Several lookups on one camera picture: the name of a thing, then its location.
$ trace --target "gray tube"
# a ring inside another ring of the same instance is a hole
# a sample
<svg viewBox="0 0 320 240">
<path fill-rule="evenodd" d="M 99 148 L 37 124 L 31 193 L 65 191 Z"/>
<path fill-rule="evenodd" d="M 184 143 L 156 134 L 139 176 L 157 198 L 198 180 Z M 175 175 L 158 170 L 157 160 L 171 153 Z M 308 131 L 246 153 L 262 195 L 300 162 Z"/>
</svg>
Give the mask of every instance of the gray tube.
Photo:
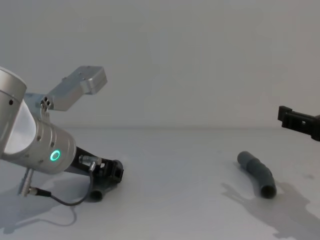
<svg viewBox="0 0 320 240">
<path fill-rule="evenodd" d="M 237 160 L 241 167 L 257 180 L 263 198 L 272 199 L 276 196 L 277 188 L 269 168 L 247 151 L 240 152 Z"/>
</svg>

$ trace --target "white surface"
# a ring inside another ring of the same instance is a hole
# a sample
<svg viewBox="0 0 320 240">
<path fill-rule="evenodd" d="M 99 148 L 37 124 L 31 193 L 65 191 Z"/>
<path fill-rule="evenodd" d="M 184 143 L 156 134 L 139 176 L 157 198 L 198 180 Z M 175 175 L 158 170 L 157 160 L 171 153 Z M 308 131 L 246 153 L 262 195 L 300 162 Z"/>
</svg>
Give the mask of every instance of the white surface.
<svg viewBox="0 0 320 240">
<path fill-rule="evenodd" d="M 15 154 L 27 148 L 36 136 L 36 123 L 23 100 L 5 146 L 6 154 Z"/>
<path fill-rule="evenodd" d="M 74 218 L 72 209 L 50 199 L 16 196 L 24 170 L 1 161 L 1 240 L 320 238 L 319 143 L 308 136 L 289 130 L 70 132 L 80 147 L 121 160 L 123 182 L 102 202 L 77 206 Z M 275 199 L 255 196 L 256 185 L 235 164 L 243 150 L 272 170 Z M 71 201 L 85 194 L 88 179 L 36 174 L 33 185 Z"/>
<path fill-rule="evenodd" d="M 319 0 L 5 0 L 0 66 L 47 93 L 80 65 L 108 84 L 63 126 L 275 127 L 320 112 Z"/>
</svg>

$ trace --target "white background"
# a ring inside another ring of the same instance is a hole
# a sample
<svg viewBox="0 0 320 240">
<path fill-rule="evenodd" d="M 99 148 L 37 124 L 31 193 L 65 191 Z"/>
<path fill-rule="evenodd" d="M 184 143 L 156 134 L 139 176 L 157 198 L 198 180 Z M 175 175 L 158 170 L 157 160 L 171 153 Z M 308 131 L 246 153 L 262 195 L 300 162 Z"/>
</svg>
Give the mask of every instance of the white background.
<svg viewBox="0 0 320 240">
<path fill-rule="evenodd" d="M 47 93 L 80 65 L 108 84 L 53 122 L 275 127 L 318 114 L 319 0 L 3 0 L 0 66 Z"/>
</svg>

